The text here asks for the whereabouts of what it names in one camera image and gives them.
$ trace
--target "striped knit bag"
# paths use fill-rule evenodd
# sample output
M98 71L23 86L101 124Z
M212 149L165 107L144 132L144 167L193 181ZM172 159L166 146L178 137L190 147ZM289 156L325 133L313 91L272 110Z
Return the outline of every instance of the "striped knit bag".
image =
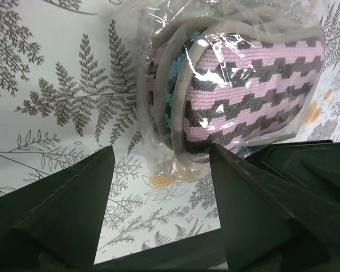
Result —
M324 52L319 28L262 9L189 20L159 46L151 68L161 140L190 167L209 160L213 143L232 150L284 129L313 94Z

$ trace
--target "botanical print paper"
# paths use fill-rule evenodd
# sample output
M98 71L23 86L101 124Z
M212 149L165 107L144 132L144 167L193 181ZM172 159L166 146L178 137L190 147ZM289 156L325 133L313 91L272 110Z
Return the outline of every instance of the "botanical print paper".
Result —
M113 145L96 262L220 227L211 180L154 178L141 155L132 32L115 16L126 1L0 0L0 196ZM292 141L340 141L340 1L317 12L326 68Z

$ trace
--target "clear plastic wrap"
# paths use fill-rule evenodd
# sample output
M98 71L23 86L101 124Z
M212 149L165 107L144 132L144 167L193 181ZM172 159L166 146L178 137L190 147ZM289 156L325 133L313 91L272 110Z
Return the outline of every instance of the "clear plastic wrap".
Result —
M209 175L213 143L245 158L296 136L324 67L325 37L308 1L274 2L292 18L234 0L128 5L154 176L197 181Z

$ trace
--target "pink stripe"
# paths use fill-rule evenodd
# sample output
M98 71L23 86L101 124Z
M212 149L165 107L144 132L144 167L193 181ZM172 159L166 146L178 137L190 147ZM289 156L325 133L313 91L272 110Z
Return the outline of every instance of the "pink stripe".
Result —
M301 72L293 73L289 79L282 79L280 74L275 74L269 82L259 83L258 78L252 78L245 87L232 88L230 85L220 84L213 92L194 90L191 86L187 100L192 102L193 110L207 110L214 105L215 101L229 100L232 104L236 104L240 103L245 95L254 94L254 97L264 97L267 91L272 89L280 93L293 85L301 88L307 82L315 82L319 76L320 73L315 71L303 77L301 77Z
M320 41L316 47L308 47L305 41L298 41L296 47L286 48L284 43L276 43L273 48L263 48L260 41L253 43L249 49L234 50L228 47L222 49L226 62L235 62L239 69L249 69L253 60L263 60L263 65L272 65L277 58L286 58L286 63L295 63L298 57L305 56L306 62L312 62L315 56L324 59L324 47ZM215 70L219 61L212 49L205 51L197 69Z
M165 47L160 47L156 50L154 60L153 60L154 65L157 65L160 63L161 57L163 56L164 51L165 51Z
M206 120L202 127L192 127L189 120L184 119L184 132L186 138L190 142L204 141L209 137L210 134L222 131L223 135L233 132L236 125L239 123L246 122L246 125L254 124L257 119L261 116L267 115L267 119L274 117L278 111L284 109L286 112L291 110L296 105L302 105L306 96L301 95L293 101L289 101L288 98L283 99L279 105L272 107L271 103L264 104L262 108L256 112L250 112L250 109L242 110L236 118L226 120L226 117L214 118L207 124Z
M153 92L155 91L155 82L156 80L154 79L154 76L151 75L150 78L148 79L148 90Z

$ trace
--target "pink and gray striped fabric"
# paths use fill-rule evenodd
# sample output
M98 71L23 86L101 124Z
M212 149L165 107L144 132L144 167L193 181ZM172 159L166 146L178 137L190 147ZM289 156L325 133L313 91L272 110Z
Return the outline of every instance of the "pink and gray striped fabric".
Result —
M205 51L186 95L184 147L194 162L207 162L213 143L231 150L287 126L301 111L324 65L319 37L285 43L230 33L227 39L236 48L222 48L223 63L213 49ZM162 48L156 51L155 71L162 54ZM150 75L152 95L155 79L156 73Z

